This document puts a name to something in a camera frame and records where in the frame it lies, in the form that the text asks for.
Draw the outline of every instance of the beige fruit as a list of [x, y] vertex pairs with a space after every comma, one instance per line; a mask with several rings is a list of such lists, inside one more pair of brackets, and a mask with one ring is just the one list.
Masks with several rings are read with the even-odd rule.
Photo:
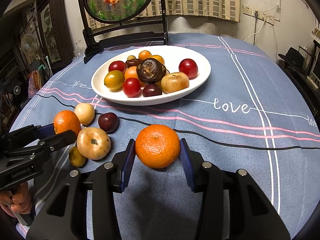
[[89, 103], [80, 103], [75, 108], [75, 114], [83, 125], [88, 125], [94, 119], [94, 108]]
[[100, 160], [108, 154], [111, 141], [106, 132], [96, 127], [82, 129], [77, 138], [79, 152], [91, 160]]
[[82, 156], [77, 146], [73, 146], [69, 150], [69, 160], [71, 165], [75, 167], [81, 167], [85, 163], [86, 158]]
[[[165, 73], [165, 76], [169, 75], [169, 74], [170, 74], [170, 72], [169, 72], [169, 70], [167, 70], [167, 72]], [[161, 80], [158, 83], [156, 83], [156, 85], [161, 87]]]
[[174, 72], [165, 75], [161, 80], [161, 88], [164, 92], [172, 93], [189, 87], [189, 78], [183, 72]]

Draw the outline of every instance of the white oval plate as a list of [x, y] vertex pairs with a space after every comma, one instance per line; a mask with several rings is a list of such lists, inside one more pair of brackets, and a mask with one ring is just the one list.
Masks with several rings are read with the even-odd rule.
[[[152, 55], [160, 55], [161, 57], [163, 57], [165, 63], [164, 65], [170, 73], [179, 72], [180, 62], [185, 58], [191, 58], [198, 65], [198, 76], [190, 80], [188, 88], [170, 94], [166, 94], [163, 92], [161, 96], [146, 98], [144, 98], [142, 95], [136, 98], [129, 98], [124, 94], [122, 90], [112, 92], [112, 90], [110, 90], [104, 85], [104, 78], [108, 74], [108, 69], [111, 62], [116, 60], [126, 62], [127, 57], [129, 55], [134, 55], [135, 57], [138, 57], [139, 53], [143, 50], [150, 51]], [[118, 56], [113, 57], [112, 59], [102, 64], [92, 76], [91, 87], [93, 88], [94, 92], [96, 92], [99, 96], [118, 104], [128, 106], [151, 106], [170, 102], [190, 94], [198, 87], [200, 87], [208, 79], [210, 71], [211, 66], [209, 61], [206, 59], [206, 57], [204, 57], [196, 51], [176, 46], [150, 46], [129, 50], [127, 52], [119, 54]]]

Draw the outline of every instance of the human hand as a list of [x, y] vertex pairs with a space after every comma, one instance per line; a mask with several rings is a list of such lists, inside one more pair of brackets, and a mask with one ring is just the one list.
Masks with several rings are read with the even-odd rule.
[[[2, 209], [10, 216], [15, 217], [15, 215], [8, 208], [7, 203], [10, 203], [11, 199], [7, 192], [0, 192], [0, 206]], [[11, 209], [13, 212], [18, 212], [20, 214], [28, 214], [32, 208], [31, 196], [28, 191], [28, 183], [24, 182], [18, 186], [14, 195], [12, 196], [13, 204], [11, 204]]]

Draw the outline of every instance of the striped curtain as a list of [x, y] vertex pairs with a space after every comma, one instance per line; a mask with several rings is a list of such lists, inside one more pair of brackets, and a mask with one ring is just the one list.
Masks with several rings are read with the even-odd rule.
[[[209, 16], [240, 22], [240, 0], [165, 0], [165, 5], [167, 15]], [[152, 0], [137, 18], [160, 15], [160, 0]], [[88, 14], [87, 20], [92, 29], [108, 25], [95, 21]]]

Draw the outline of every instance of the pink stripe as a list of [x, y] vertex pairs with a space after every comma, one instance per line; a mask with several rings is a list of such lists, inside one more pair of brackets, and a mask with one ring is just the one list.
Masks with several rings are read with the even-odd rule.
[[222, 124], [231, 125], [231, 126], [238, 127], [238, 128], [243, 128], [243, 129], [249, 129], [249, 130], [281, 130], [281, 131], [295, 133], [295, 134], [309, 134], [309, 135], [312, 135], [312, 136], [320, 137], [320, 135], [318, 135], [318, 134], [314, 134], [314, 133], [307, 132], [307, 131], [293, 131], [293, 130], [288, 130], [288, 129], [284, 129], [284, 128], [280, 128], [280, 127], [252, 127], [252, 126], [244, 126], [244, 125], [234, 124], [234, 123], [230, 123], [230, 122], [226, 122], [226, 121], [204, 119], [204, 118], [199, 118], [199, 117], [195, 117], [195, 116], [186, 114], [186, 113], [184, 113], [184, 112], [182, 112], [180, 110], [177, 110], [177, 109], [169, 109], [169, 110], [168, 109], [156, 109], [156, 108], [152, 108], [152, 107], [149, 107], [149, 106], [146, 106], [146, 108], [149, 108], [150, 110], [154, 110], [154, 111], [158, 111], [158, 112], [178, 112], [180, 114], [183, 114], [183, 115], [188, 116], [190, 118], [193, 118], [195, 120], [199, 120], [199, 121], [203, 121], [203, 122], [222, 123]]
[[[183, 44], [175, 44], [175, 46], [197, 46], [197, 47], [205, 47], [205, 48], [217, 48], [217, 49], [226, 49], [225, 46], [219, 46], [219, 45], [206, 45], [206, 44], [198, 44], [198, 43], [183, 43]], [[242, 49], [232, 49], [234, 51], [237, 52], [241, 52], [241, 53], [245, 53], [245, 54], [251, 54], [251, 55], [256, 55], [256, 56], [260, 56], [260, 57], [266, 57], [262, 54], [258, 54], [256, 52], [252, 52], [252, 51], [247, 51], [247, 50], [242, 50]]]
[[[66, 95], [66, 96], [74, 96], [74, 95], [76, 95], [76, 96], [79, 96], [80, 98], [82, 98], [83, 100], [95, 99], [95, 98], [84, 98], [84, 97], [82, 97], [81, 95], [79, 95], [77, 93], [66, 94], [66, 93], [62, 92], [61, 90], [59, 90], [58, 88], [50, 88], [50, 89], [45, 89], [45, 90], [48, 91], [48, 90], [54, 90], [54, 89], [58, 90], [59, 92], [61, 92], [62, 94]], [[100, 99], [100, 101], [101, 102], [108, 102], [107, 100], [104, 100], [104, 99]], [[148, 108], [150, 110], [157, 111], [157, 112], [177, 112], [177, 113], [183, 114], [185, 116], [188, 116], [188, 117], [190, 117], [192, 119], [195, 119], [195, 120], [198, 120], [198, 121], [211, 122], [211, 123], [221, 123], [221, 124], [225, 124], [225, 125], [231, 125], [231, 126], [234, 126], [234, 127], [237, 127], [237, 128], [248, 129], [248, 130], [261, 130], [261, 131], [262, 130], [281, 130], [281, 131], [295, 133], [295, 134], [308, 134], [308, 135], [312, 135], [312, 136], [315, 136], [315, 137], [320, 137], [320, 135], [318, 135], [318, 134], [314, 134], [314, 133], [307, 132], [307, 131], [293, 131], [293, 130], [288, 130], [288, 129], [284, 129], [284, 128], [281, 128], [281, 127], [252, 127], [252, 126], [234, 124], [234, 123], [221, 121], [221, 120], [205, 119], [205, 118], [195, 117], [195, 116], [186, 114], [186, 113], [184, 113], [184, 112], [182, 112], [180, 110], [177, 110], [177, 109], [157, 109], [157, 108], [153, 108], [153, 107], [150, 107], [150, 106], [145, 106], [145, 108]]]
[[25, 233], [24, 237], [26, 237], [28, 231], [19, 223], [20, 229]]
[[93, 100], [93, 99], [96, 99], [96, 98], [84, 98], [83, 96], [81, 96], [81, 95], [79, 95], [79, 94], [77, 94], [77, 93], [66, 94], [66, 93], [62, 92], [62, 91], [61, 91], [60, 89], [58, 89], [58, 88], [50, 88], [50, 89], [41, 88], [39, 91], [41, 91], [41, 90], [49, 91], [49, 90], [55, 90], [55, 89], [58, 90], [59, 92], [61, 92], [62, 94], [66, 95], [66, 96], [78, 96], [78, 97], [80, 97], [80, 98], [83, 99], [83, 100]]
[[[57, 93], [59, 96], [61, 96], [63, 99], [65, 100], [75, 100], [78, 103], [81, 103], [80, 101], [78, 101], [76, 98], [65, 98], [64, 96], [60, 95], [58, 92], [56, 91], [50, 91], [50, 92], [44, 92], [45, 94], [50, 94], [50, 93]], [[320, 142], [320, 140], [316, 140], [316, 139], [312, 139], [312, 138], [298, 138], [298, 137], [294, 137], [294, 136], [290, 136], [290, 135], [273, 135], [273, 136], [264, 136], [264, 135], [253, 135], [253, 134], [246, 134], [246, 133], [241, 133], [241, 132], [237, 132], [237, 131], [232, 131], [232, 130], [225, 130], [225, 129], [217, 129], [217, 128], [210, 128], [210, 127], [206, 127], [203, 125], [199, 125], [195, 122], [192, 122], [188, 119], [179, 117], [179, 116], [171, 116], [171, 117], [167, 117], [167, 116], [158, 116], [155, 114], [151, 114], [145, 111], [140, 111], [140, 110], [135, 110], [135, 109], [127, 109], [124, 107], [114, 107], [114, 106], [103, 106], [97, 103], [91, 103], [93, 106], [101, 106], [103, 108], [112, 108], [112, 109], [116, 109], [116, 110], [125, 110], [125, 111], [131, 111], [131, 112], [136, 112], [136, 113], [141, 113], [141, 114], [147, 114], [151, 117], [157, 118], [157, 119], [162, 119], [162, 120], [182, 120], [185, 122], [189, 122], [195, 126], [198, 126], [200, 128], [203, 128], [205, 130], [209, 130], [209, 131], [213, 131], [213, 132], [222, 132], [222, 133], [231, 133], [231, 134], [236, 134], [236, 135], [241, 135], [241, 136], [246, 136], [246, 137], [252, 137], [252, 138], [267, 138], [267, 139], [271, 139], [271, 138], [293, 138], [296, 140], [309, 140], [309, 141], [315, 141], [315, 142]]]

